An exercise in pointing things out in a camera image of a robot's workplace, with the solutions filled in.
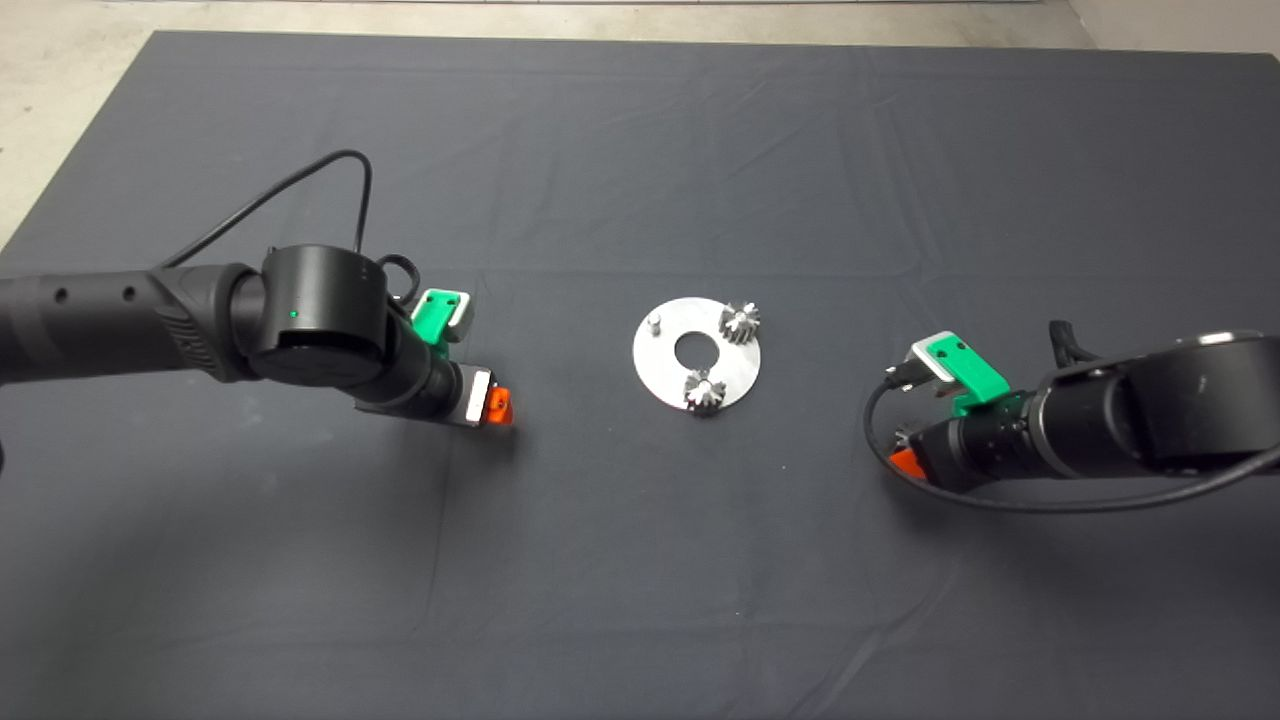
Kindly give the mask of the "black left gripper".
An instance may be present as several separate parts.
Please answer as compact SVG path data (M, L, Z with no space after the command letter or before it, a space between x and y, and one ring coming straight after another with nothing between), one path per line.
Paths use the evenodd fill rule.
M380 416L451 427L508 427L509 388L495 388L492 369L438 356L406 322L390 324L387 363L355 388L355 409Z

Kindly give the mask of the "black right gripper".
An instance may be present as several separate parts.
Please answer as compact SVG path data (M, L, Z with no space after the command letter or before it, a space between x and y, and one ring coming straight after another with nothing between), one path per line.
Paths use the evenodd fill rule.
M914 430L908 436L910 448L895 450L890 461L904 475L950 492L1044 478L1046 461L1028 430L1030 400L1029 393L1010 393Z

